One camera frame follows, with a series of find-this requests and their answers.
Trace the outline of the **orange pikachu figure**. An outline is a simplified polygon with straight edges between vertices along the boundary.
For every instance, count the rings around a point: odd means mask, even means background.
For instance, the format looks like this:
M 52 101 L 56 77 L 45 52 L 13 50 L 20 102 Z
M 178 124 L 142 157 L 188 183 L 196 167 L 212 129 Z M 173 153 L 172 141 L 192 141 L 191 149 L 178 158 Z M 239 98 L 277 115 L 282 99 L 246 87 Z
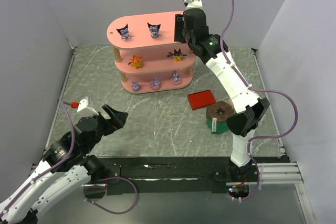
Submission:
M 138 57 L 136 55 L 133 55 L 133 58 L 130 62 L 128 62 L 128 65 L 131 65 L 134 68 L 141 68 L 142 67 L 142 58 Z

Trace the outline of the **purple black figure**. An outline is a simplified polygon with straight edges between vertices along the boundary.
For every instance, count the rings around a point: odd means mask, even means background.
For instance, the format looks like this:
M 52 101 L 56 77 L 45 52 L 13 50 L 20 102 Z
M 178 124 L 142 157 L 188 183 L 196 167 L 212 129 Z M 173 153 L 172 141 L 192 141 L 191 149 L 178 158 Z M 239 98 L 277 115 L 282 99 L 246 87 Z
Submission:
M 154 25 L 154 24 L 147 23 L 147 25 L 148 25 L 151 37 L 152 38 L 159 38 L 159 35 L 160 35 L 159 31 L 160 31 L 160 28 L 161 28 L 161 24 Z
M 127 41 L 128 39 L 130 39 L 130 33 L 129 33 L 129 28 L 128 28 L 128 24 L 126 24 L 124 27 L 122 28 L 117 28 L 116 31 L 118 32 L 118 34 L 121 36 L 121 39 L 123 41 Z

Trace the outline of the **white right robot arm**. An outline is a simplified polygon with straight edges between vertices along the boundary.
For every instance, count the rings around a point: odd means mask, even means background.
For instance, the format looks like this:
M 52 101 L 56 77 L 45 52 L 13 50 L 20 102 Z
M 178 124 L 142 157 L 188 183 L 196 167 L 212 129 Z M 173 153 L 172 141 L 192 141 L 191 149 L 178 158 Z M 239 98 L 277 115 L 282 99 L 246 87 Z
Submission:
M 218 78 L 232 101 L 235 114 L 227 119 L 228 128 L 233 134 L 229 171 L 233 178 L 245 176 L 253 165 L 250 139 L 254 137 L 270 103 L 251 90 L 251 85 L 238 70 L 220 35 L 209 32 L 202 9 L 187 9 L 176 14 L 174 19 L 174 41 L 188 45 Z

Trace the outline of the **small purple bunny figure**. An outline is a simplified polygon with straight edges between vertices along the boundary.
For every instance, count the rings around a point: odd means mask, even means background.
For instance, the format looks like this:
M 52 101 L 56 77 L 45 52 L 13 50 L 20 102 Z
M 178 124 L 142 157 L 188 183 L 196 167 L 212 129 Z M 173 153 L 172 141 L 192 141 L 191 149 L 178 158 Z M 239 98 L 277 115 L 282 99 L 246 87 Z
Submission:
M 131 88 L 133 92 L 139 92 L 141 90 L 141 85 L 139 81 L 132 81 Z

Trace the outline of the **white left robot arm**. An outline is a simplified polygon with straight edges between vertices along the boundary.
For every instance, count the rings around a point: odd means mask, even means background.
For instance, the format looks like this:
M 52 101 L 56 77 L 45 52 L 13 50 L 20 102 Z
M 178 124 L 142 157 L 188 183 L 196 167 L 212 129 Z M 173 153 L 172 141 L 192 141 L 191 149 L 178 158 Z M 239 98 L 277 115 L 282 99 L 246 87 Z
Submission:
M 40 205 L 50 203 L 66 190 L 103 178 L 105 167 L 89 153 L 102 137 L 124 127 L 128 113 L 102 106 L 100 112 L 82 117 L 45 152 L 34 172 L 1 203 L 1 223 L 36 223 Z

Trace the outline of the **black winged pikachu figure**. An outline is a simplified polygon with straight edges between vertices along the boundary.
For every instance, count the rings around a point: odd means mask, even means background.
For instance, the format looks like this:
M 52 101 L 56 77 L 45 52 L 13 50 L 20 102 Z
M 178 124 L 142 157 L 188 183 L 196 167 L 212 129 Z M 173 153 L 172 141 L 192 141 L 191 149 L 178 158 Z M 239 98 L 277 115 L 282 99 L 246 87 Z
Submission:
M 169 52 L 166 56 L 168 58 L 172 58 L 174 62 L 179 62 L 182 61 L 183 58 L 187 57 L 187 54 L 182 53 L 181 49 L 179 50 L 174 49 L 173 52 Z

